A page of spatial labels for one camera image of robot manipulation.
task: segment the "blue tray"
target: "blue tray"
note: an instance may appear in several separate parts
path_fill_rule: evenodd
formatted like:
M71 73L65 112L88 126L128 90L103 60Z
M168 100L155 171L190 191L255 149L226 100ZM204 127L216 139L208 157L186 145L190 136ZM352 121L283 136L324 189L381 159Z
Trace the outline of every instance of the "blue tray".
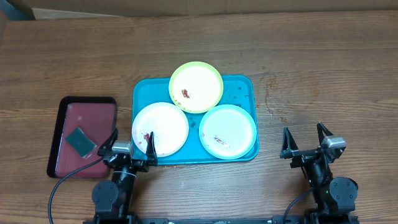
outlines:
M223 75L222 78L224 82L224 93L218 104L240 106L253 117L253 120L257 125L256 107L254 104L254 90L250 79L243 75ZM133 121L138 112L150 104L158 102L173 103L169 95L169 81L170 78L153 78L145 79L137 83L136 87L134 87L134 93L132 97ZM199 124L205 114L184 113L188 118L188 122L190 123L187 141L176 153L170 156L160 157L159 165L249 161L254 159L259 152L260 145L257 134L257 139L253 148L243 157L232 160L224 160L212 156L201 145L199 139ZM134 158L140 157L140 154L142 154L141 151L137 148L137 146L133 145L133 147Z

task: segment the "light green plate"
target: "light green plate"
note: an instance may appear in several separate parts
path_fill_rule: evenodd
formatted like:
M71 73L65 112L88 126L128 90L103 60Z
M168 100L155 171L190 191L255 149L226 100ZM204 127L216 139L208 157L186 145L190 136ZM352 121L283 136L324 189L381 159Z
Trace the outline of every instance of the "light green plate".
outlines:
M215 107L223 96L220 73L205 62L188 62L176 69L170 78L172 101L188 113L204 113Z

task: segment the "wooden table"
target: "wooden table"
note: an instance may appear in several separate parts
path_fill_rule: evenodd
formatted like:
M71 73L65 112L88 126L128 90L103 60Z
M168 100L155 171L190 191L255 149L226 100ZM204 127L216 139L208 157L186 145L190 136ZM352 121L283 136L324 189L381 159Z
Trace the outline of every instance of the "wooden table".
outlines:
M0 222L47 222L58 180L45 171L61 98L115 97L127 140L134 85L193 60L252 80L261 150L251 162L139 174L132 208L141 217L283 214L308 184L279 159L282 129L310 149L323 121L347 141L331 169L359 184L353 214L361 223L397 223L397 11L8 22L0 46ZM55 222L91 218L98 182L62 184ZM309 197L292 213L310 207Z

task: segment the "green sponge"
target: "green sponge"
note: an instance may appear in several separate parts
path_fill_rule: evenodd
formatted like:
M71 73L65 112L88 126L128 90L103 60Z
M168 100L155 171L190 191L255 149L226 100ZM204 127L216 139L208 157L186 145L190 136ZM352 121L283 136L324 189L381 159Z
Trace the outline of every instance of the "green sponge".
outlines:
M73 130L73 132L65 139L82 158L85 158L96 146L96 144L93 143L93 141L90 140L80 128Z

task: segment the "robotic arm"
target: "robotic arm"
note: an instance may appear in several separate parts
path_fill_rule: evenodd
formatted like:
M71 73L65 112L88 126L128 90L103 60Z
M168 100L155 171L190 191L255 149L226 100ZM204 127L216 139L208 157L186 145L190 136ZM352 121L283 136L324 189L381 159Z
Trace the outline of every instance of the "robotic arm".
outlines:
M129 211L132 190L137 172L148 172L149 166L157 166L154 133L150 134L146 160L133 159L131 142L117 141L115 129L109 139L99 148L98 155L114 169L112 180L97 184L92 193L95 215L91 222L83 224L359 224L351 217L355 210L358 185L346 177L333 178L329 163L338 159L346 148L341 136L333 135L322 123L317 124L320 145L316 149L299 151L288 128L284 129L281 159L292 159L291 168L301 167L310 190L294 200L285 212L272 218L230 220L168 220L166 218L139 218ZM287 216L290 208L300 198L312 192L316 208L308 209L302 216Z

